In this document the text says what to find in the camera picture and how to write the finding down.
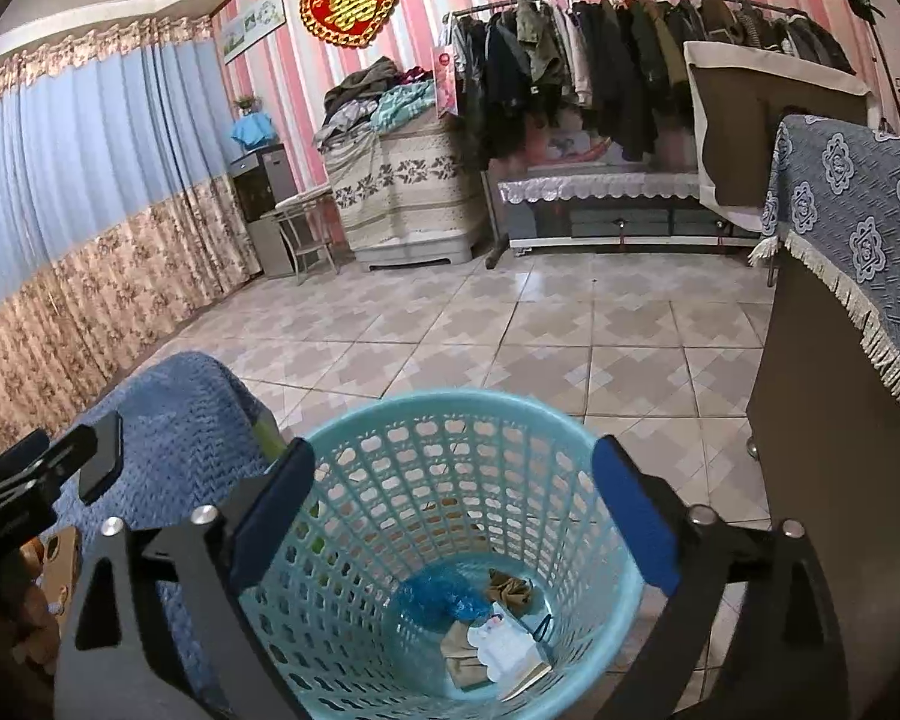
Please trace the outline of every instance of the light blue plastic basket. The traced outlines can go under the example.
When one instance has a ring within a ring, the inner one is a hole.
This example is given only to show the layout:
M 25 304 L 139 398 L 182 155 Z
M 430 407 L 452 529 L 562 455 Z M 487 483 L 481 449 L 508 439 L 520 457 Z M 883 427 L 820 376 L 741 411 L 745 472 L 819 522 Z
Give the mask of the light blue plastic basket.
M 240 603 L 314 718 L 550 720 L 604 673 L 643 580 L 590 478 L 594 439 L 581 424 L 525 398 L 455 389 L 381 401 L 309 441 L 313 491 Z M 505 703 L 447 688 L 439 638 L 389 604 L 438 560 L 533 582 L 553 614 L 547 677 Z

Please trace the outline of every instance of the drawer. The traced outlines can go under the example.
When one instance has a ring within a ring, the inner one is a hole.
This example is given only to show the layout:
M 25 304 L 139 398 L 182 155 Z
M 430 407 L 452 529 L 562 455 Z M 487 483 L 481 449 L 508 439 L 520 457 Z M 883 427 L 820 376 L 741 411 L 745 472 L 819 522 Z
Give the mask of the drawer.
M 250 153 L 231 162 L 228 172 L 232 177 L 236 178 L 238 175 L 255 170 L 257 167 L 260 167 L 260 157 L 256 153 Z
M 570 212 L 574 238 L 662 236 L 670 232 L 667 211 L 662 208 L 586 208 Z
M 733 225 L 707 208 L 674 210 L 674 235 L 711 235 L 728 238 Z

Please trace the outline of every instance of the paper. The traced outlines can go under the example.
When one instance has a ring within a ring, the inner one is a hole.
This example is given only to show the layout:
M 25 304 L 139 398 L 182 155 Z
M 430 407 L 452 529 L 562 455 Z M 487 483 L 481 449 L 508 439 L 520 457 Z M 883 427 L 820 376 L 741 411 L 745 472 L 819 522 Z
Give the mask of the paper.
M 498 603 L 490 619 L 471 628 L 466 638 L 487 666 L 487 678 L 500 685 L 501 701 L 518 696 L 553 668 L 530 632 Z

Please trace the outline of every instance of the blue cloth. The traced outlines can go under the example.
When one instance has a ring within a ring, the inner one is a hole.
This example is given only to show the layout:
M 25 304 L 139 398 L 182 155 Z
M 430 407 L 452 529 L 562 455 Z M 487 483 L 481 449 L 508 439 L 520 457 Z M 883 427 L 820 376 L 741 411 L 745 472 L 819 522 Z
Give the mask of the blue cloth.
M 276 141 L 278 137 L 271 118 L 259 111 L 237 119 L 230 131 L 230 136 L 247 151 L 267 146 Z
M 370 126 L 377 132 L 393 132 L 436 104 L 437 84 L 434 81 L 394 86 L 380 98 L 380 104 L 370 117 Z
M 240 148 L 212 40 L 149 46 L 43 76 L 0 99 L 0 301 L 41 266 Z
M 253 434 L 265 407 L 204 354 L 178 354 L 134 376 L 77 422 L 92 423 L 111 410 L 124 419 L 120 478 L 89 507 L 77 496 L 77 479 L 71 479 L 54 507 L 53 531 L 77 526 L 84 550 L 108 517 L 133 528 L 170 525 L 197 506 L 220 503 L 238 480 L 269 467 Z M 161 584 L 160 599 L 192 687 L 213 695 L 217 680 L 194 640 L 179 587 Z

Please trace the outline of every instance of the stacked clothes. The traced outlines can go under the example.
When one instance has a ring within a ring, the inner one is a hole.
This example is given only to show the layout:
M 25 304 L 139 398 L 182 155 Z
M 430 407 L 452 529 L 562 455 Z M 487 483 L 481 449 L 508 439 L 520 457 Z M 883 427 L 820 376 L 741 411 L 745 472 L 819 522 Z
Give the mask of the stacked clothes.
M 373 133 L 402 127 L 436 100 L 433 73 L 417 67 L 401 74 L 394 60 L 382 56 L 326 93 L 326 117 L 314 146 L 323 154 L 345 151 Z
M 611 138 L 624 158 L 655 151 L 655 113 L 693 127 L 683 60 L 687 41 L 721 41 L 786 52 L 853 74 L 837 40 L 802 14 L 776 20 L 725 0 L 609 0 L 560 8 L 520 1 L 488 22 L 451 20 L 442 42 L 455 47 L 461 114 L 481 169 L 523 151 L 527 119 L 556 126 L 564 106 Z

